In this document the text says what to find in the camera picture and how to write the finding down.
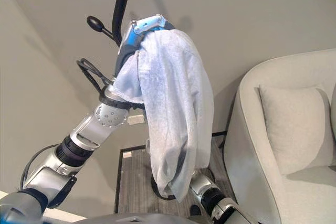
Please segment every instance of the cloth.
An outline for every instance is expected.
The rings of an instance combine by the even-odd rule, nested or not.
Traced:
[[[162,196],[181,201],[211,152],[214,97],[196,47],[179,30],[150,32],[113,86],[125,100],[144,103],[154,179]]]

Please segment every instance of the floor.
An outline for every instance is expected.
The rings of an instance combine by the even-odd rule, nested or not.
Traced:
[[[223,164],[223,149],[219,148],[223,140],[223,136],[213,137],[209,167],[202,169],[202,173],[208,177],[212,177],[213,174],[215,183],[222,192],[234,198]],[[115,212],[120,214],[153,212],[188,217],[190,206],[192,204],[200,205],[191,191],[181,203],[178,203],[176,199],[169,201],[160,199],[154,194],[151,187],[150,157],[145,149],[125,150],[122,153]]]

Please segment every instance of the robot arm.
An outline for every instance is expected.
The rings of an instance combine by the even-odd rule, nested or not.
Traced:
[[[128,118],[131,105],[112,90],[112,86],[104,90],[103,102],[61,144],[50,150],[21,191],[0,201],[1,221],[38,222],[46,207],[55,208],[63,202],[85,161]]]

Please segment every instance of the black rubber ring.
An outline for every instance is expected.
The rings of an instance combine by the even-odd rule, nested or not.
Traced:
[[[115,108],[122,109],[122,110],[129,110],[132,107],[132,105],[129,104],[128,102],[120,102],[120,101],[112,100],[106,97],[105,89],[106,89],[106,86],[103,87],[101,92],[99,93],[99,101],[101,103],[104,103],[108,106],[115,107]]]
[[[18,193],[28,194],[34,197],[40,203],[41,213],[42,214],[44,213],[44,210],[46,210],[47,205],[48,205],[47,196],[45,196],[43,193],[33,188],[26,188],[26,189],[23,189],[22,191],[18,191]]]

